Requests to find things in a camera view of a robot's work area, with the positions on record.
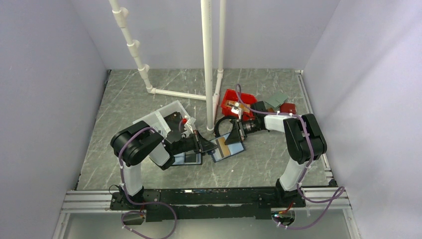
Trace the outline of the gold striped credit card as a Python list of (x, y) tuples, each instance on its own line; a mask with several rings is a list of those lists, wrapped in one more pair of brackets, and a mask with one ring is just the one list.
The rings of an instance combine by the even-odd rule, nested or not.
[(228, 145), (225, 144), (226, 139), (224, 136), (216, 138), (215, 141), (221, 158), (226, 158), (231, 155)]

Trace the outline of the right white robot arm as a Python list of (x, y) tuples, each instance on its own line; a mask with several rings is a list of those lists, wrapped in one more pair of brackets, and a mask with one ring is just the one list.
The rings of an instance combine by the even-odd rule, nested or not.
[(290, 156), (288, 165), (277, 183), (280, 190), (274, 193), (277, 205), (285, 207), (293, 201), (294, 190), (299, 190), (307, 170), (313, 162), (327, 151), (326, 140), (313, 114), (295, 115), (281, 112), (264, 112), (249, 108), (255, 113), (250, 120), (242, 120), (242, 102), (231, 105), (231, 110), (238, 117), (233, 121), (233, 128), (225, 144), (244, 141), (251, 133), (261, 130), (278, 131), (285, 134), (287, 150)]

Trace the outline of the blue card holder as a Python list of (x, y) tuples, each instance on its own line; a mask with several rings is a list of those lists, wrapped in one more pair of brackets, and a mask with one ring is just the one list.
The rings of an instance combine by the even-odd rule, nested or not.
[[(224, 136), (225, 138), (227, 138), (227, 137), (228, 137), (228, 135), (229, 135), (229, 133), (226, 133), (226, 134), (224, 134), (223, 136)], [(217, 143), (216, 143), (215, 139), (211, 140), (211, 142), (217, 145)], [(210, 152), (208, 152), (207, 154), (211, 156), (211, 158), (212, 158), (212, 160), (213, 160), (213, 162), (214, 162), (214, 163), (217, 163), (217, 162), (220, 162), (220, 161), (222, 161), (222, 160), (225, 160), (225, 159), (227, 159), (227, 158), (229, 158), (229, 157), (232, 157), (232, 156), (234, 156), (234, 155), (237, 155), (237, 154), (239, 154), (239, 153), (241, 153), (241, 152), (244, 152), (244, 151), (245, 151), (245, 147), (244, 147), (244, 144), (243, 144), (242, 142), (239, 142), (239, 143), (234, 143), (234, 144), (230, 144), (230, 145), (228, 145), (228, 147), (229, 147), (229, 149), (230, 149), (230, 153), (231, 153), (231, 155), (230, 155), (230, 156), (228, 156), (228, 157), (226, 157), (226, 158), (221, 158), (221, 157), (220, 157), (220, 154), (219, 154), (219, 151), (218, 151), (218, 147), (217, 147), (217, 149), (215, 149), (215, 150), (213, 150), (213, 151), (210, 151)]]

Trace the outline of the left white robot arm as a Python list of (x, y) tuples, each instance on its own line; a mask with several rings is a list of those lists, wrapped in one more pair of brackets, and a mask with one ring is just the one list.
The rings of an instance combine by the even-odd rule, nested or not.
[(182, 121), (179, 125), (179, 129), (164, 136), (145, 121), (139, 121), (111, 138), (110, 145), (118, 157), (121, 172), (119, 190), (130, 209), (139, 208), (143, 202), (140, 173), (144, 159), (150, 158), (160, 169), (166, 170), (176, 162), (179, 154), (204, 155), (217, 148), (196, 129), (186, 132)]

